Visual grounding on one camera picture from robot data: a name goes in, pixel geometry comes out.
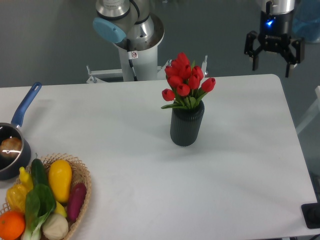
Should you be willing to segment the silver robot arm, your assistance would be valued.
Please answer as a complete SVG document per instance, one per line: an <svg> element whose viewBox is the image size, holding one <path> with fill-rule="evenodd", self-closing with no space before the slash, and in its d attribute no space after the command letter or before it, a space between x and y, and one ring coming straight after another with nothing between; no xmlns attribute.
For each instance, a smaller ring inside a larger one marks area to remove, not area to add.
<svg viewBox="0 0 320 240"><path fill-rule="evenodd" d="M305 57L303 38L292 38L295 1L259 0L259 31L246 35L244 54L252 59L256 70L262 51L280 54L286 61L286 75ZM150 11L148 0L98 0L93 28L104 40L121 52L149 52L143 57L147 64L157 67L158 46L165 35L161 19Z"/></svg>

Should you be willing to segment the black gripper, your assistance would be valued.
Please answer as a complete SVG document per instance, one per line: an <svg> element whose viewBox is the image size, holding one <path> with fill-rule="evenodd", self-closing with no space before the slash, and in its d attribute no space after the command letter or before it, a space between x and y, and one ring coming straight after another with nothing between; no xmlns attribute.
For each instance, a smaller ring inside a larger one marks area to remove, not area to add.
<svg viewBox="0 0 320 240"><path fill-rule="evenodd" d="M262 50L280 53L286 61L285 77L288 78L295 65L305 59L305 39L291 38L292 12L282 14L267 14L260 12L259 34L250 31L246 35L244 54L252 59L252 70L259 67L259 54ZM260 46L254 49L254 42L258 39Z"/></svg>

